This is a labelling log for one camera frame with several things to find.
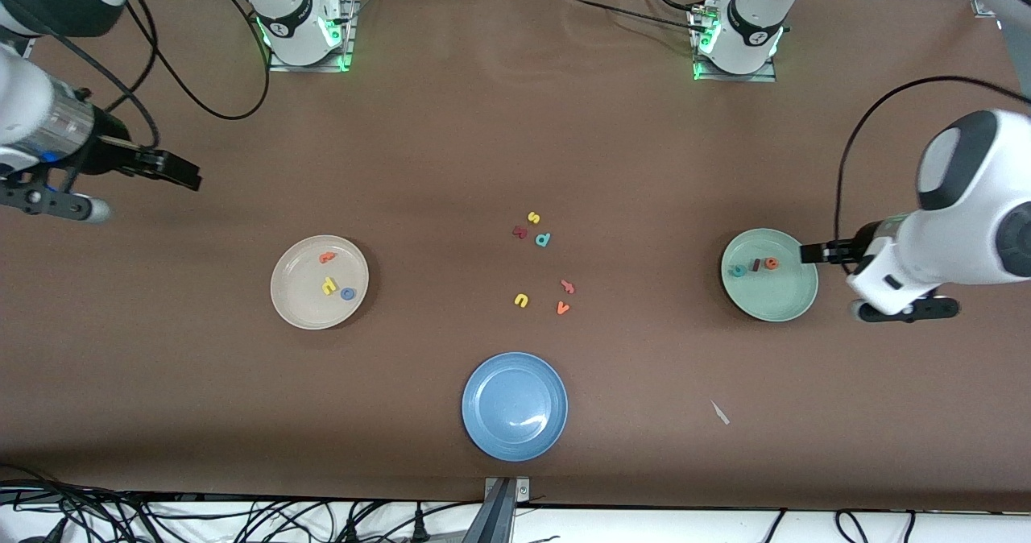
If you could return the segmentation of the blue plate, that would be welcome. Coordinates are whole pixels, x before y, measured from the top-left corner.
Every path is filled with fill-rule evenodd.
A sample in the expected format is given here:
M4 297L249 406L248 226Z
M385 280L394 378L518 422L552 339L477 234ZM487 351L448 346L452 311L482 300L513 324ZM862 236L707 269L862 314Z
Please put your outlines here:
M569 399L562 378L541 357L506 352L475 368L462 395L462 421L484 454L527 462L548 452L564 432Z

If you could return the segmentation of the beige brown plate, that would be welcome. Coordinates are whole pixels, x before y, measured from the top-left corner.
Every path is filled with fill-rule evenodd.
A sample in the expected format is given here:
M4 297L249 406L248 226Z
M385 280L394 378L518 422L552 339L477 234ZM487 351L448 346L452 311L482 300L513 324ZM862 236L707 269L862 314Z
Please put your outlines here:
M327 251L336 257L319 263L319 256ZM326 276L332 276L338 286L332 296L321 290ZM270 297L284 321L302 330L327 330L346 323L358 311L369 286L366 257L350 239L317 235L295 243L279 258L270 278ZM342 289L356 289L356 298L344 301Z

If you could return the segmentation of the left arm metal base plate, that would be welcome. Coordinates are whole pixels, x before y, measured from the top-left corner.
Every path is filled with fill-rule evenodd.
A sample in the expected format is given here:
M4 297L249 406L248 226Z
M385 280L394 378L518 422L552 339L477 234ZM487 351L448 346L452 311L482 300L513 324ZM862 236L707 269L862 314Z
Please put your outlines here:
M773 56L777 52L778 40L783 35L783 30L774 37L773 44L766 50L763 65L757 72L749 74L735 74L725 72L719 68L711 58L702 52L703 44L711 44L718 31L718 8L710 6L710 0L703 4L693 4L691 10L686 11L686 18L692 27L703 27L702 31L695 31L691 35L693 72L696 81L737 81L737 83L776 83L776 66Z

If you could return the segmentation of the brown table cover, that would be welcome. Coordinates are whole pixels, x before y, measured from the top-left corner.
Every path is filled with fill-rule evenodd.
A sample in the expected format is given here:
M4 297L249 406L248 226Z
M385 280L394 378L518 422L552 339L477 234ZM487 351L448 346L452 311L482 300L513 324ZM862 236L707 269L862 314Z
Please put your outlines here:
M240 122L152 73L198 192L104 175L77 189L107 223L0 209L0 462L145 491L455 500L523 475L548 504L1031 509L1031 284L863 324L825 265L809 312L772 324L719 279L743 230L830 237L884 92L1015 87L1001 29L967 0L799 0L789 26L765 84L694 81L671 27L574 0L374 0L348 73L274 73ZM302 330L270 280L317 235L371 286ZM568 393L532 461L462 421L506 352Z

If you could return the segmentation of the green plate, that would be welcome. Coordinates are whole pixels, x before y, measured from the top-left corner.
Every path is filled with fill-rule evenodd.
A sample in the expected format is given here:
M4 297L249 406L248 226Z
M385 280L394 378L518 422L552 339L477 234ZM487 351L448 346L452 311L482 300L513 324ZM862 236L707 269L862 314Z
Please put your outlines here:
M799 258L801 242L779 230L755 228L740 232L726 245L719 263L722 286L729 300L741 312L766 323L792 321L814 304L820 279L813 264ZM751 271L752 260L777 257L776 271ZM743 264L749 273L740 278L730 275L730 267Z

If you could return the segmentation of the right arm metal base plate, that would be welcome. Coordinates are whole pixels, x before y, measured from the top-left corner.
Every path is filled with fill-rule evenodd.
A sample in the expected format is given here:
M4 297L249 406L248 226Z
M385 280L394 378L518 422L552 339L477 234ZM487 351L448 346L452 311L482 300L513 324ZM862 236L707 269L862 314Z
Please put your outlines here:
M259 18L273 72L345 73L360 0L305 0L295 14Z

